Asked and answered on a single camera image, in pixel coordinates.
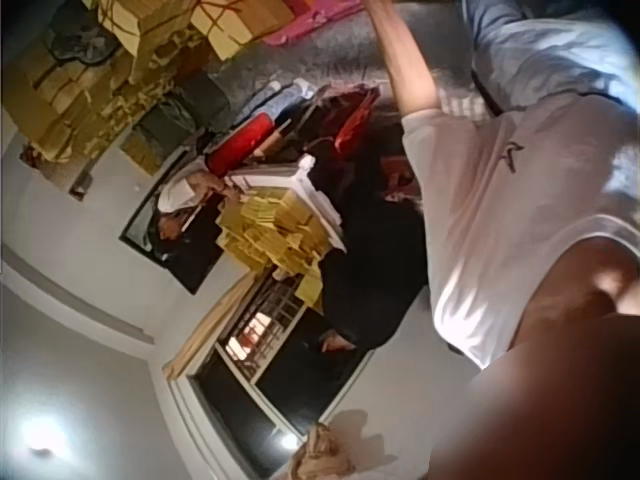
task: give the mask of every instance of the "blue jeans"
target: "blue jeans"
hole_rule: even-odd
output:
[[[529,19],[516,0],[462,0],[474,70],[502,110],[559,93],[600,94],[640,111],[631,42],[598,11]]]
[[[264,105],[253,112],[253,115],[266,113],[275,122],[280,114],[282,114],[282,112],[287,108],[294,106],[304,99],[302,93],[302,87],[294,83],[278,92],[276,96],[268,100]]]

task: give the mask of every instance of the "white t-shirt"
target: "white t-shirt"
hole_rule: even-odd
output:
[[[198,205],[203,195],[197,195],[193,191],[189,182],[187,182],[187,177],[200,171],[209,171],[203,156],[189,163],[166,183],[158,198],[158,210],[162,213],[173,213],[182,208]]]
[[[606,236],[640,257],[640,147],[631,109],[549,97],[480,127],[403,119],[420,181],[436,329],[481,368],[507,351],[558,258]]]

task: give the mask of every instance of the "window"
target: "window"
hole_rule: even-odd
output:
[[[322,354],[327,320],[295,296],[301,279],[267,276],[227,325],[195,382],[227,435],[265,478],[284,465],[366,352]]]

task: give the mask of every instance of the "hand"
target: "hand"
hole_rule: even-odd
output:
[[[224,187],[220,193],[233,202],[240,201],[240,192],[235,187]]]
[[[341,337],[338,332],[331,330],[324,335],[324,342],[322,344],[322,353],[355,350],[356,346]]]

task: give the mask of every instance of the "dark clothing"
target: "dark clothing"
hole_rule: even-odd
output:
[[[344,214],[344,237],[348,252],[320,263],[324,314],[345,339],[374,349],[427,284],[424,221],[409,203],[360,201]]]

